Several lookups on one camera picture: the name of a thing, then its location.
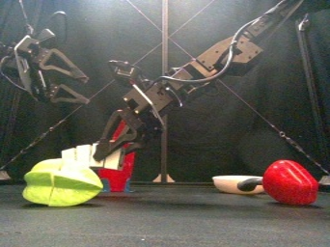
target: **small bowl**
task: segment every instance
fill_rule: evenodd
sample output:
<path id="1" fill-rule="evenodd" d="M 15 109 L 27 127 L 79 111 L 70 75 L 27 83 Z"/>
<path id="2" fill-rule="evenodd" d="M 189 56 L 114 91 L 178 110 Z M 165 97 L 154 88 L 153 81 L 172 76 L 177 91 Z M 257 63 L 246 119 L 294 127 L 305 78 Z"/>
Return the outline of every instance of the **small bowl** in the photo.
<path id="1" fill-rule="evenodd" d="M 241 190 L 238 188 L 240 184 L 249 182 L 248 180 L 261 180 L 262 177 L 256 176 L 217 176 L 213 177 L 216 187 L 226 193 L 241 194 L 241 195 L 253 195 L 265 192 L 264 185 L 257 185 L 252 190 Z"/>

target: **black wall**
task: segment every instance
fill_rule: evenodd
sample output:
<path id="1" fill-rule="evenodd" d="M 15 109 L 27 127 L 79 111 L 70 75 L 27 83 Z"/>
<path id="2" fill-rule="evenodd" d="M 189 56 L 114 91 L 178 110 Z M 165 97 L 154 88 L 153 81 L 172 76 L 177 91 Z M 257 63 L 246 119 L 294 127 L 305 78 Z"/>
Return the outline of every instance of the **black wall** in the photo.
<path id="1" fill-rule="evenodd" d="M 162 21 L 164 1 L 25 1 L 30 21 L 41 31 L 50 27 L 57 33 L 57 47 L 91 78 L 89 84 L 70 81 L 75 90 L 93 102 L 66 118 L 77 105 L 37 102 L 22 94 L 15 124 L 10 125 L 9 111 L 14 108 L 14 89 L 2 78 L 2 137 L 11 141 L 2 153 L 6 163 L 33 140 L 66 118 L 61 127 L 10 166 L 14 176 L 22 177 L 37 162 L 59 157 L 61 151 L 91 144 L 101 137 L 111 113 L 125 106 L 122 96 L 129 87 L 111 77 L 109 60 L 130 61 L 142 67 L 146 76 L 157 79 L 164 73 Z M 169 64 L 181 67 L 218 41 L 230 37 L 238 28 L 268 11 L 278 1 L 169 1 Z M 23 18 L 19 1 L 2 1 L 0 42 L 22 39 Z M 63 19 L 49 21 L 57 11 L 67 13 L 67 32 Z M 306 153 L 327 164 L 320 147 L 312 111 L 312 99 L 300 50 L 296 20 L 289 19 L 265 43 L 265 56 L 258 66 L 244 76 L 228 76 L 224 81 L 262 116 L 285 131 Z M 329 135 L 329 11 L 312 14 L 312 54 L 317 75 L 318 105 L 323 110 L 323 131 Z M 161 138 L 138 152 L 134 180 L 153 180 L 161 172 Z M 168 170 L 177 181 L 212 181 L 228 174 L 262 175 L 269 165 L 288 158 L 301 162 L 320 177 L 320 170 L 305 156 L 278 137 L 278 133 L 238 97 L 224 87 L 210 87 L 184 108 L 169 113 Z"/>

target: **yellow-green fruit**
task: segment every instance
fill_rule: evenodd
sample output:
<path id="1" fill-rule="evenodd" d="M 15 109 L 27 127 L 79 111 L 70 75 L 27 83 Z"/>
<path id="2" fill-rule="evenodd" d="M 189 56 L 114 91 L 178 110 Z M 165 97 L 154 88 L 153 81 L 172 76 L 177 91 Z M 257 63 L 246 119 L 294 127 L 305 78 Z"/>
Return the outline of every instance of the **yellow-green fruit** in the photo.
<path id="1" fill-rule="evenodd" d="M 23 198 L 49 206 L 75 206 L 94 198 L 103 188 L 90 167 L 75 160 L 49 159 L 39 162 L 25 176 Z"/>

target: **red cup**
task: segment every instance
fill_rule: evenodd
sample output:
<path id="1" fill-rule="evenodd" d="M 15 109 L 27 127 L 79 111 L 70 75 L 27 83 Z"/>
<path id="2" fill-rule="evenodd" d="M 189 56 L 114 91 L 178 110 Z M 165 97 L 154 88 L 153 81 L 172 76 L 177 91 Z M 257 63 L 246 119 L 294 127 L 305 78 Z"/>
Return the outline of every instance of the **red cup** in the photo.
<path id="1" fill-rule="evenodd" d="M 114 133 L 113 140 L 117 140 L 125 130 L 126 122 L 122 121 L 119 127 Z M 111 192 L 130 192 L 130 178 L 134 168 L 135 152 L 126 155 L 123 170 L 101 169 L 98 171 L 98 176 L 101 179 L 107 179 L 110 183 Z"/>

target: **black cable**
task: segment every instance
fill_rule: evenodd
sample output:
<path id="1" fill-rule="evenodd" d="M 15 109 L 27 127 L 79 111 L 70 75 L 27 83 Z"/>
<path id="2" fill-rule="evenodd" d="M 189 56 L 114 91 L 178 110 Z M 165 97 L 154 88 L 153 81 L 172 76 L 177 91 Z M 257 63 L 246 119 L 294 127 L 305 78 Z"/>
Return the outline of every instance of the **black cable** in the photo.
<path id="1" fill-rule="evenodd" d="M 17 82 L 14 82 L 14 80 L 11 79 L 11 77 L 3 71 L 3 66 L 5 66 L 5 64 L 6 64 L 6 62 L 7 62 L 9 59 L 11 59 L 10 56 L 3 57 L 3 59 L 2 59 L 2 62 L 0 62 L 0 74 L 11 82 L 11 84 L 15 85 L 15 87 L 18 87 L 21 90 L 23 90 L 23 91 L 27 92 L 27 90 Z"/>
<path id="2" fill-rule="evenodd" d="M 222 70 L 216 73 L 213 76 L 205 78 L 205 79 L 198 79 L 198 80 L 184 80 L 184 79 L 178 79 L 178 78 L 174 78 L 172 76 L 161 76 L 155 81 L 154 81 L 154 84 L 160 81 L 164 81 L 164 80 L 168 80 L 168 81 L 174 81 L 174 82 L 181 82 L 181 83 L 205 83 L 205 82 L 210 82 L 212 80 L 216 80 L 217 78 L 220 78 L 225 73 L 226 71 L 229 70 L 230 66 L 232 66 L 232 63 L 233 63 L 233 60 L 234 60 L 234 57 L 236 57 L 236 49 L 237 49 L 237 45 L 238 45 L 238 38 L 241 37 L 242 35 L 242 32 L 245 31 L 245 29 L 252 25 L 253 22 L 256 22 L 257 20 L 260 19 L 260 17 L 254 20 L 252 20 L 250 22 L 248 22 L 237 31 L 234 37 L 233 37 L 233 41 L 232 41 L 232 44 L 230 44 L 230 52 L 229 52 L 229 59 L 228 59 L 228 62 L 226 62 L 226 65 L 225 67 L 222 68 Z"/>

